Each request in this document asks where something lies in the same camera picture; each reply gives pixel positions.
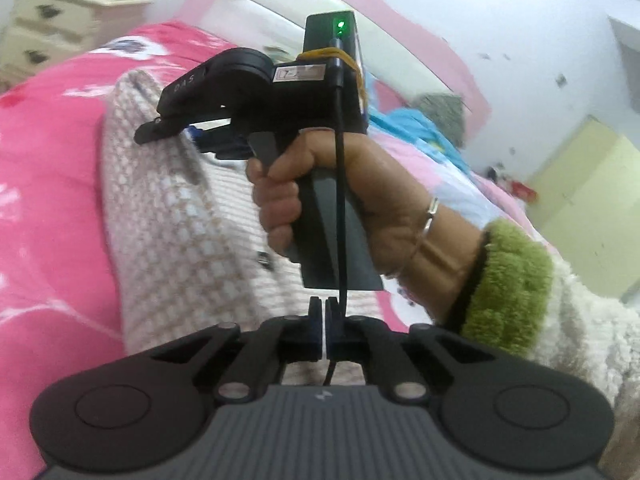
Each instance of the cream nightstand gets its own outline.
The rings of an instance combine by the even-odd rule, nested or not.
[[[144,23],[151,0],[15,0],[0,41],[0,91]]]

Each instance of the silver bracelet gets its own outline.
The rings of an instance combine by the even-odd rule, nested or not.
[[[433,199],[431,200],[431,204],[429,204],[429,209],[427,210],[427,221],[424,225],[424,229],[422,229],[422,232],[420,233],[420,235],[418,236],[418,239],[415,242],[414,251],[411,253],[411,256],[409,256],[405,260],[405,262],[400,266],[400,268],[396,270],[396,272],[386,274],[385,275],[386,279],[394,280],[398,278],[400,274],[402,274],[406,266],[409,264],[409,262],[414,259],[415,253],[418,252],[418,248],[420,247],[420,241],[423,240],[423,238],[427,235],[427,233],[431,229],[431,224],[433,224],[433,219],[435,218],[436,213],[438,212],[438,204],[440,204],[440,201],[436,197],[433,197]]]

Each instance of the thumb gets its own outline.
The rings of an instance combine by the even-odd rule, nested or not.
[[[268,177],[288,182],[306,175],[314,167],[335,168],[335,134],[328,128],[307,128],[271,165]]]

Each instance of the drawer handle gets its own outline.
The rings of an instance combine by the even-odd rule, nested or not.
[[[50,20],[51,18],[55,18],[57,15],[62,14],[62,10],[53,5],[39,5],[36,6],[38,12],[40,13],[40,17],[43,20]]]
[[[24,53],[29,58],[29,62],[34,65],[39,65],[49,59],[49,56],[38,50],[25,50]]]

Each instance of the green fuzzy cuff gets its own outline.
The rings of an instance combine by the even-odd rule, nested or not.
[[[553,279],[545,247],[508,220],[488,226],[486,265],[466,311],[462,335],[525,357],[546,314]]]

